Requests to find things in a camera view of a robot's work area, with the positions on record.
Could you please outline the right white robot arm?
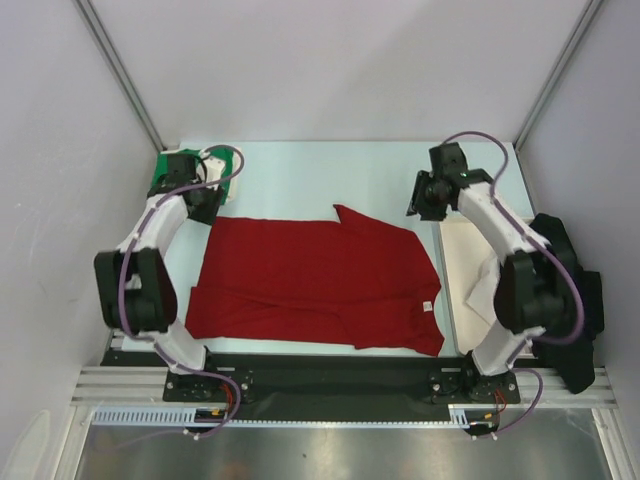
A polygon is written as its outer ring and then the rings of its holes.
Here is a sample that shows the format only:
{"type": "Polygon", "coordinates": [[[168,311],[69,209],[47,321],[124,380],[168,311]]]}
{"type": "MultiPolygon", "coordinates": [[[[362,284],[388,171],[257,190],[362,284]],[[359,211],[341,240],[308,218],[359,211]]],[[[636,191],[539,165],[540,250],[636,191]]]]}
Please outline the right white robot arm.
{"type": "Polygon", "coordinates": [[[584,330],[585,309],[573,278],[575,256],[551,245],[508,208],[497,194],[497,176],[472,169],[451,136],[429,151],[431,168],[416,175],[407,213],[442,222],[460,213],[483,235],[499,262],[494,325],[470,353],[474,368],[461,376],[463,393],[484,401],[497,375],[511,370],[533,342],[573,344],[584,330]]]}

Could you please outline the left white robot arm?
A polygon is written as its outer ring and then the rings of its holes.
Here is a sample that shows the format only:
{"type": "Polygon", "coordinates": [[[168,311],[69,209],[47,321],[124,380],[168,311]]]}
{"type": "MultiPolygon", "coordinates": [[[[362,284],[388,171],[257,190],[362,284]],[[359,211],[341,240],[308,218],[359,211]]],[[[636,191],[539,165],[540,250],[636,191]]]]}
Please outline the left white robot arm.
{"type": "Polygon", "coordinates": [[[206,366],[207,350],[179,320],[178,297],[165,265],[183,224],[213,225],[225,203],[237,155],[228,149],[161,153],[143,214],[116,249],[94,258],[102,318],[107,327],[149,344],[171,371],[188,374],[197,398],[214,397],[221,376],[206,366]]]}

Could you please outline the red t shirt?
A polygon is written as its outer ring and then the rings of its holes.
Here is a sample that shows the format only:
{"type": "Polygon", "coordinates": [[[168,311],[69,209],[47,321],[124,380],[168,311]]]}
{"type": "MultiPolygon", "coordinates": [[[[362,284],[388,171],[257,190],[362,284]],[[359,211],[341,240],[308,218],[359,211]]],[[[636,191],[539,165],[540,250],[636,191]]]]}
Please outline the red t shirt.
{"type": "Polygon", "coordinates": [[[220,218],[190,293],[188,331],[438,355],[441,283],[419,237],[334,209],[334,220],[220,218]]]}

